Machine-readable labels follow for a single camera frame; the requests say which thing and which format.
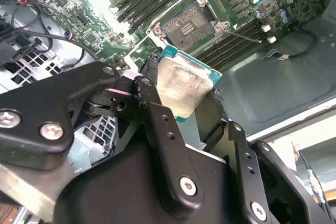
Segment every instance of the black plastic part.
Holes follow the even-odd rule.
[[[231,223],[224,163],[187,149],[206,197],[199,211],[181,220],[160,203],[150,152],[144,141],[78,176],[57,200],[53,224]]]
[[[251,148],[259,159],[268,204],[281,223],[334,224],[268,144],[256,141]]]
[[[2,66],[9,62],[17,62],[25,54],[32,51],[35,46],[32,45],[31,47],[31,42],[25,36],[12,33],[14,30],[12,25],[3,22],[2,19],[0,20],[0,23],[0,66]],[[12,46],[14,44],[21,46],[21,49],[18,51],[15,50]]]
[[[120,76],[103,71],[108,65],[94,62],[0,95],[0,111],[14,111],[21,123],[0,129],[0,162],[33,169],[52,169],[61,165],[73,143],[74,132],[68,104],[83,100],[104,88],[112,88]],[[74,114],[82,104],[77,103]],[[43,138],[39,130],[49,122],[60,125],[58,140]]]

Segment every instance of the robotic arm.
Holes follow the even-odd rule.
[[[217,90],[195,111],[199,152],[161,104],[155,59],[142,73],[94,62],[0,95],[0,190],[54,224],[332,223]],[[118,155],[72,179],[74,131],[101,115],[118,118]]]

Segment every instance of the ventilation grille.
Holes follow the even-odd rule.
[[[100,121],[85,127],[83,135],[103,147],[106,155],[113,148],[113,139],[116,134],[115,121],[103,116]]]

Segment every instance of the cable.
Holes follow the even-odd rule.
[[[85,50],[82,49],[82,54],[81,54],[80,58],[75,63],[65,65],[65,66],[61,67],[61,69],[62,70],[67,70],[67,69],[70,69],[70,68],[74,68],[76,65],[78,65],[84,59],[84,55],[85,55]]]
[[[46,27],[46,25],[44,24],[42,17],[39,17],[38,21],[39,21],[39,23],[40,23],[43,31],[47,35],[50,35],[50,32],[49,32],[48,28]],[[39,54],[45,54],[45,53],[49,52],[52,49],[52,47],[54,46],[54,42],[53,42],[53,40],[51,38],[47,38],[47,39],[48,39],[48,48],[46,50],[36,49],[37,53],[39,53]]]
[[[335,221],[335,218],[334,216],[332,215],[332,212],[331,212],[331,209],[330,209],[330,206],[329,206],[329,203],[328,203],[328,200],[326,198],[326,194],[324,193],[323,191],[323,188],[321,186],[321,182],[319,180],[319,178],[317,177],[316,173],[314,172],[314,170],[312,169],[312,167],[309,165],[308,161],[306,160],[306,157],[304,156],[304,154],[302,153],[302,151],[299,151],[299,154],[304,162],[304,165],[306,166],[307,170],[311,170],[313,176],[316,178],[320,188],[322,189],[322,196],[323,196],[323,199],[325,201],[325,207],[326,207],[326,214],[328,215],[329,219],[332,220],[334,223],[336,223]]]
[[[316,34],[314,34],[313,32],[311,32],[311,31],[309,31],[309,30],[305,30],[305,29],[302,29],[302,28],[299,29],[299,31],[302,32],[303,34],[306,34],[306,35],[310,36],[310,37],[312,38],[312,41],[311,41],[309,47],[308,47],[305,51],[303,51],[303,52],[301,52],[301,53],[299,53],[299,54],[296,54],[296,55],[290,55],[290,56],[288,57],[289,59],[296,59],[296,58],[300,58],[300,57],[302,57],[302,56],[305,56],[305,55],[308,54],[308,53],[315,47],[315,45],[317,44],[318,39],[317,39]]]
[[[12,13],[12,18],[11,18],[11,21],[10,21],[10,24],[14,27],[14,22],[15,22],[15,15],[16,13],[20,10],[20,8],[22,7],[25,7],[25,6],[29,6],[29,7],[32,7],[31,6],[31,3],[26,3],[26,4],[22,4],[22,5],[19,5],[18,7],[15,8],[15,10],[13,11]],[[31,22],[29,22],[27,25],[25,26],[22,26],[22,27],[18,27],[20,29],[24,29],[24,28],[27,28],[29,26],[32,26],[33,24],[36,23],[36,21],[38,21],[40,18],[42,17],[42,12],[38,9],[37,10],[37,17],[34,18]]]
[[[66,42],[69,42],[71,44],[74,44],[82,49],[84,49],[94,60],[99,61],[99,58],[97,57],[97,55],[88,47],[82,45],[81,43],[74,41],[74,40],[68,40],[65,37],[62,36],[57,36],[57,35],[48,35],[48,34],[41,34],[41,33],[36,33],[34,31],[27,31],[27,30],[23,30],[23,29],[17,29],[19,30],[19,32],[21,34],[26,34],[26,35],[31,35],[31,36],[36,36],[36,37],[43,37],[43,38],[51,38],[51,39],[58,39],[58,40],[63,40]]]
[[[34,3],[36,6],[39,6],[39,7],[45,7],[47,9],[51,9],[53,10],[59,17],[61,17],[63,19],[63,21],[65,22],[65,24],[67,25],[67,28],[69,30],[69,32],[73,33],[72,32],[72,29],[71,29],[71,26],[69,24],[69,22],[64,18],[64,16],[59,12],[57,11],[54,7],[50,6],[50,5],[47,5],[47,4],[44,4],[44,3],[40,3],[36,0],[29,0],[30,2]]]
[[[225,33],[234,35],[234,36],[239,37],[239,38],[243,38],[243,39],[245,39],[245,40],[248,40],[248,41],[251,41],[251,42],[254,42],[254,43],[258,43],[258,44],[263,43],[262,40],[251,39],[251,38],[246,37],[246,36],[244,36],[244,35],[240,35],[240,34],[234,33],[233,31],[226,31]]]

